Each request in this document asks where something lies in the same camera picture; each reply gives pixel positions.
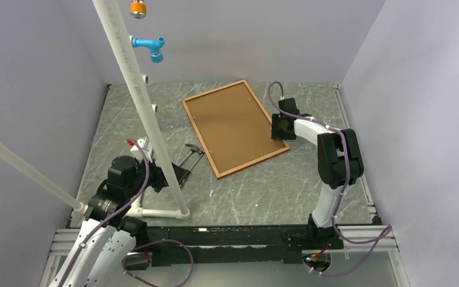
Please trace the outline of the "red wooden picture frame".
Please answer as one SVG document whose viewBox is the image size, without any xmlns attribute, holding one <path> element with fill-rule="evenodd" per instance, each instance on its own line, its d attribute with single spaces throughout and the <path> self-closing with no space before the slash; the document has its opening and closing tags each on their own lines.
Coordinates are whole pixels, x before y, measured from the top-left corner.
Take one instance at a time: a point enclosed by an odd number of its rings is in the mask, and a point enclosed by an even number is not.
<svg viewBox="0 0 459 287">
<path fill-rule="evenodd" d="M 182 99 L 218 179 L 290 150 L 271 137 L 272 119 L 246 80 Z"/>
</svg>

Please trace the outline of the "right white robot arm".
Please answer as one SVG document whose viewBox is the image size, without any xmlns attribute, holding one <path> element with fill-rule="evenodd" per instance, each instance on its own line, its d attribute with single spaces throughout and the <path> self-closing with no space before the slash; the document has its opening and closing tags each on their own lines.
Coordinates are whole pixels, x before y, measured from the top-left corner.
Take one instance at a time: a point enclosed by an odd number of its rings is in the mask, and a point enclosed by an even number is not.
<svg viewBox="0 0 459 287">
<path fill-rule="evenodd" d="M 364 165 L 353 129 L 336 129 L 313 117 L 300 114 L 293 98 L 281 99 L 274 106 L 271 138 L 303 138 L 317 147 L 317 170 L 323 182 L 318 202 L 309 215 L 305 239 L 312 248 L 320 248 L 336 235 L 338 209 L 345 193 L 363 175 Z"/>
</svg>

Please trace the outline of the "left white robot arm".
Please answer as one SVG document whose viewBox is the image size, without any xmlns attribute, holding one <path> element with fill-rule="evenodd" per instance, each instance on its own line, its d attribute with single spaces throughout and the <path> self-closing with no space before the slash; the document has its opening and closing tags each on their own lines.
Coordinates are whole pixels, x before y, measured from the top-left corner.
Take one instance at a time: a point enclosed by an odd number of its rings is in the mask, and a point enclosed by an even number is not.
<svg viewBox="0 0 459 287">
<path fill-rule="evenodd" d="M 100 286 L 111 269 L 153 245 L 147 223 L 128 212 L 146 188 L 164 186 L 161 176 L 161 169 L 147 158 L 113 159 L 50 286 Z"/>
</svg>

